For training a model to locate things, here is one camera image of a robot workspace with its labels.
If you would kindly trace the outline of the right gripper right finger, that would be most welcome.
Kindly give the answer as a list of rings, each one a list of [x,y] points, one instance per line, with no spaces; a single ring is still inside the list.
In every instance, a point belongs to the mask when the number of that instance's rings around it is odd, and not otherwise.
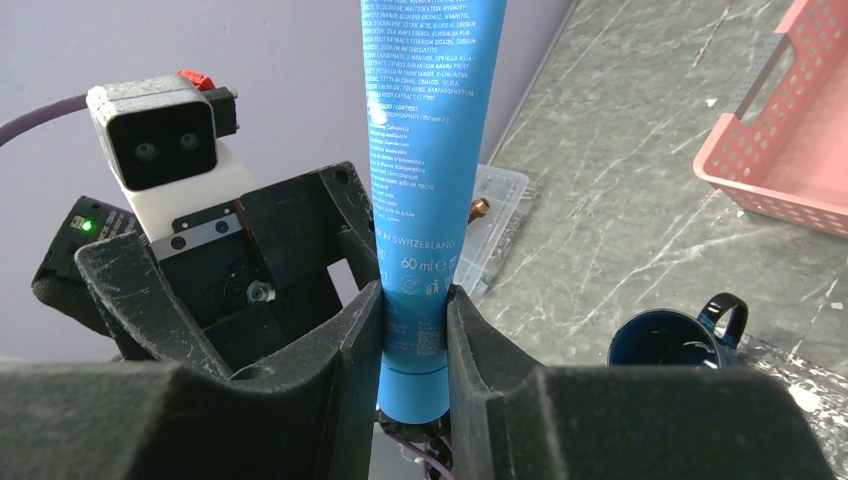
[[[447,305],[458,479],[830,479],[800,408],[746,367],[554,367]]]

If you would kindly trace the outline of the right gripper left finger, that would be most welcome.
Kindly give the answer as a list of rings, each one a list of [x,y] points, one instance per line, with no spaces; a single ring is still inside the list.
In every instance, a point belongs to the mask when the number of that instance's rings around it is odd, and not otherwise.
[[[230,381],[173,362],[5,363],[1,475],[364,479],[381,322],[372,282]]]

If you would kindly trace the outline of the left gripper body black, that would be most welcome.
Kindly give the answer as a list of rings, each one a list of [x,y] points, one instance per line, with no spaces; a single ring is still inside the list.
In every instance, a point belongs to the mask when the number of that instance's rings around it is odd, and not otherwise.
[[[150,244],[175,296],[233,371],[342,308],[328,268],[348,262],[320,170],[184,216]]]

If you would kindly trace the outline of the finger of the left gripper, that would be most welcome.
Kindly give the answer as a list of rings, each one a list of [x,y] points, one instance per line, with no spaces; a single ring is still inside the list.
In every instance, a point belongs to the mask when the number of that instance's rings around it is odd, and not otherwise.
[[[341,252],[361,290],[380,278],[371,201],[350,162],[330,165],[319,171],[319,177],[329,196],[329,211],[337,217],[331,224]]]
[[[179,362],[216,379],[232,375],[139,235],[122,234],[83,246],[75,262],[107,319],[153,359]]]

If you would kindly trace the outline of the dark blue mug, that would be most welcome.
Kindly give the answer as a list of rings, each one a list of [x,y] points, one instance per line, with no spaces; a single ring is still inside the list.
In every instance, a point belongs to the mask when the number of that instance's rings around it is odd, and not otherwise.
[[[610,366],[741,366],[737,348],[749,309],[739,297],[722,292],[695,315],[670,309],[644,311],[625,322],[607,353]]]

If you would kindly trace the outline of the blue toothpaste tube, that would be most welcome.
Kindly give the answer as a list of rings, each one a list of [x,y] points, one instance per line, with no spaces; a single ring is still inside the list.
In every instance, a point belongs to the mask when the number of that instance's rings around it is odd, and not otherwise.
[[[446,307],[472,204],[506,5],[365,1],[373,222],[384,299],[378,406],[403,424],[449,408]]]

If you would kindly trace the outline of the pink perforated plastic basket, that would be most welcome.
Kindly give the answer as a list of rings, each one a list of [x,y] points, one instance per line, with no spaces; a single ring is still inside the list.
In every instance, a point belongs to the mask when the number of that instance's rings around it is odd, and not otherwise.
[[[692,168],[743,209],[846,236],[846,2],[792,3]]]

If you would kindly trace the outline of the clear textured oval tray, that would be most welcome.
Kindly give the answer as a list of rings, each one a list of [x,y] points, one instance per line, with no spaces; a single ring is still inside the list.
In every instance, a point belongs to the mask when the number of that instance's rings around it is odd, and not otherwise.
[[[744,335],[738,352],[747,364],[789,391],[818,437],[838,479],[847,477],[847,379],[795,354]]]

